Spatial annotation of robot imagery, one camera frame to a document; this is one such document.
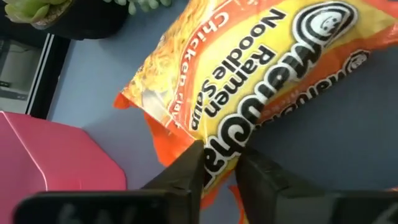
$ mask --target blue-gray surface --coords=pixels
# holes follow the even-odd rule
[[[132,17],[110,39],[72,42],[53,99],[49,119],[86,130],[124,169],[130,189],[163,167],[142,112],[116,110],[113,100],[184,6],[177,1]],[[256,132],[250,145],[329,189],[398,185],[397,54],[397,47],[376,52],[322,96]],[[215,205],[203,212],[203,223],[236,223],[229,191]]]

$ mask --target plastic packaging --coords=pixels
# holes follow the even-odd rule
[[[165,165],[203,139],[207,194],[254,129],[398,43],[397,18],[385,0],[191,0],[115,106],[146,112]]]

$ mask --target pink box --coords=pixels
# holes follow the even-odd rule
[[[0,111],[0,223],[48,190],[125,190],[120,167],[82,129]]]

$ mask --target blurred black foreground object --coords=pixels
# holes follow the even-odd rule
[[[204,175],[196,141],[140,190],[46,192],[21,202],[15,224],[197,224]],[[398,224],[398,192],[327,192],[246,149],[236,180],[250,224]]]

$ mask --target succulent plant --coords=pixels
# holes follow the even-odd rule
[[[64,3],[66,0],[3,0],[7,17],[12,22],[36,23],[46,17],[51,5]]]
[[[159,2],[164,6],[170,6],[172,0],[103,0],[105,2],[115,1],[121,6],[129,5],[129,13],[134,15],[137,12],[136,4],[138,4],[144,12],[149,12],[151,9],[157,9]]]

